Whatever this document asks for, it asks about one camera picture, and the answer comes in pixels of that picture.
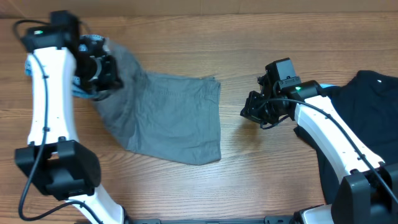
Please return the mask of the grey cotton shorts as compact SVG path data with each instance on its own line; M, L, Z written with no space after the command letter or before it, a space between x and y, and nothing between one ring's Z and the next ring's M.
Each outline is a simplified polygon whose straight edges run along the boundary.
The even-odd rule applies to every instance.
M109 42L124 86L93 102L127 151L191 165L221 159L221 84L144 70L125 46Z

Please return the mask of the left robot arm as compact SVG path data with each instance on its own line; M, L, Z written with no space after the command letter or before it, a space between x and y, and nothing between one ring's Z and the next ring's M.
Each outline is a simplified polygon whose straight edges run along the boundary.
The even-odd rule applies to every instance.
M81 20L68 11L34 20L19 41L32 77L33 115L27 146L15 163L26 186L51 195L61 207L73 205L92 223L130 223L127 211L101 185L94 152L79 142L73 90L102 100L122 88L116 59L104 39L80 34Z

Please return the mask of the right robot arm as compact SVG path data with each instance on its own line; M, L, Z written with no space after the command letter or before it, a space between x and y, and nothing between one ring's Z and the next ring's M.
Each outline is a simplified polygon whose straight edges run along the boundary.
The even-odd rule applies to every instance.
M290 118L309 135L338 179L333 203L304 208L292 216L266 217L265 223L397 223L397 165L387 166L339 116L315 80L302 82L289 58L265 67L240 115L261 129Z

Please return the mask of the folded blue denim jeans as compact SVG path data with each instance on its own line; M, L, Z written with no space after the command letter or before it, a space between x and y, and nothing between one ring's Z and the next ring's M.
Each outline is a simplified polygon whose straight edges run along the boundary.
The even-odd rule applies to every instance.
M29 53L45 47L67 48L76 60L72 92L77 97L103 99L122 86L116 59L106 50L106 40L101 36L78 37L62 32L27 34L22 43Z

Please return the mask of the light blue cloth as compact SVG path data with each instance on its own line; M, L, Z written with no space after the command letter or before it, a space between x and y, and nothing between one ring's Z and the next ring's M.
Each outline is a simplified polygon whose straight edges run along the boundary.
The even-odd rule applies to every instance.
M332 85L332 84L324 84L324 83L322 83L322 84L320 84L320 86L321 86L322 88L329 88L329 87L334 87L335 85Z

